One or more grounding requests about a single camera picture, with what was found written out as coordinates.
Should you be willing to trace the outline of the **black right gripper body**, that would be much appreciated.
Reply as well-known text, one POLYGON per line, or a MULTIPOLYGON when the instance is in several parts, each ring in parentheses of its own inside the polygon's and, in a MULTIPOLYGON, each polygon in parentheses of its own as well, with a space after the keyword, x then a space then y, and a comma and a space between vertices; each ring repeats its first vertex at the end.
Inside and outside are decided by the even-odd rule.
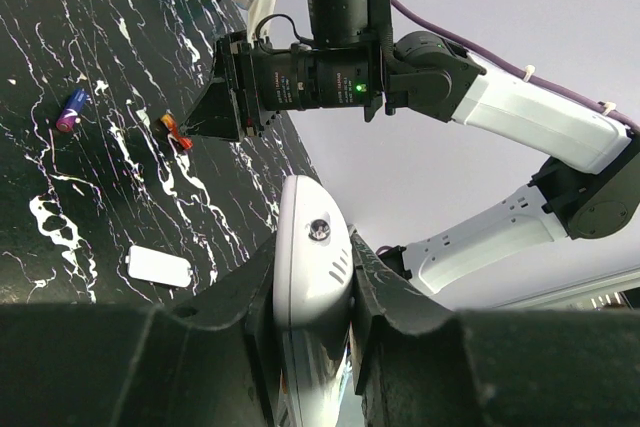
POLYGON ((234 32, 217 42, 214 135, 261 135, 283 111, 361 108, 371 121, 384 103, 393 56, 390 0, 308 0, 312 29, 289 48, 234 32))

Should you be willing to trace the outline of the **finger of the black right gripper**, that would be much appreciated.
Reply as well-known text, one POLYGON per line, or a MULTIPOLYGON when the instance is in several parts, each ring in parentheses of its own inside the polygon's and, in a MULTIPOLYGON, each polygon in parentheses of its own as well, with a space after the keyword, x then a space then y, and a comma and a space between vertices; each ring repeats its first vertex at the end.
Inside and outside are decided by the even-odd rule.
POLYGON ((195 101, 179 132, 185 137, 199 136, 227 142, 243 139, 239 106, 234 90, 223 77, 214 77, 195 101))

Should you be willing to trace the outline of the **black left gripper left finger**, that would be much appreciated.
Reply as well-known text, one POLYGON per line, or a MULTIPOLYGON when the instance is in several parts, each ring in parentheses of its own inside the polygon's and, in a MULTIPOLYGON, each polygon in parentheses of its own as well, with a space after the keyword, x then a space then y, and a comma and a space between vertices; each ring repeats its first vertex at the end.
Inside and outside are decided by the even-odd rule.
POLYGON ((275 242, 182 304, 1 309, 5 426, 271 426, 275 242))

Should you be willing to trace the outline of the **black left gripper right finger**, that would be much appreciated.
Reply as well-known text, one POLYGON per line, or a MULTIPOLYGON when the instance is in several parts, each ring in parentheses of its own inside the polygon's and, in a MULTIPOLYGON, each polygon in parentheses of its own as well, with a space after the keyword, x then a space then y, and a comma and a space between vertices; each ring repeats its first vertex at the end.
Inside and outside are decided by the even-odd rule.
POLYGON ((458 310, 351 238, 353 382, 368 426, 635 426, 634 311, 458 310))

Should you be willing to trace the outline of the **white battery cover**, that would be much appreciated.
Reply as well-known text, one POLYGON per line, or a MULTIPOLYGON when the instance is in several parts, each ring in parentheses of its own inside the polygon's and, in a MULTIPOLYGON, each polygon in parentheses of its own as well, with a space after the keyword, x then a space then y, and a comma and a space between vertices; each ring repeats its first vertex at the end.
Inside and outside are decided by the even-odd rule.
POLYGON ((191 263, 182 257, 132 245, 125 258, 128 275, 136 280, 176 288, 192 282, 191 263))

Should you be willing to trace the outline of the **white remote control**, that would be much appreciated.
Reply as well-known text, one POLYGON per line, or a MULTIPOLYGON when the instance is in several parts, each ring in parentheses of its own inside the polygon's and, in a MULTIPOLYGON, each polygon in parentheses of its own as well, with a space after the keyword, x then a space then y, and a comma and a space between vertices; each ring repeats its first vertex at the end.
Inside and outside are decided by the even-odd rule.
POLYGON ((273 314, 293 426, 338 421, 353 273, 349 229, 332 196, 311 177, 287 177, 276 235, 273 314))

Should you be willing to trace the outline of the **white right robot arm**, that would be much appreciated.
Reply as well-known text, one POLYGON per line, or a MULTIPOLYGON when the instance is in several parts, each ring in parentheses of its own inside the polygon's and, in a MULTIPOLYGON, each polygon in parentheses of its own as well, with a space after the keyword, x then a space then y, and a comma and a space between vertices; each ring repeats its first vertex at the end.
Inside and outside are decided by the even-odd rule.
POLYGON ((218 39, 209 86, 184 135, 238 142, 284 111, 359 108, 366 121, 406 108, 545 153, 531 181, 441 236, 394 248, 386 262, 421 293, 527 247, 600 239, 624 228, 639 195, 639 130, 434 28, 395 39, 394 0, 308 0, 312 37, 272 46, 258 21, 218 39))

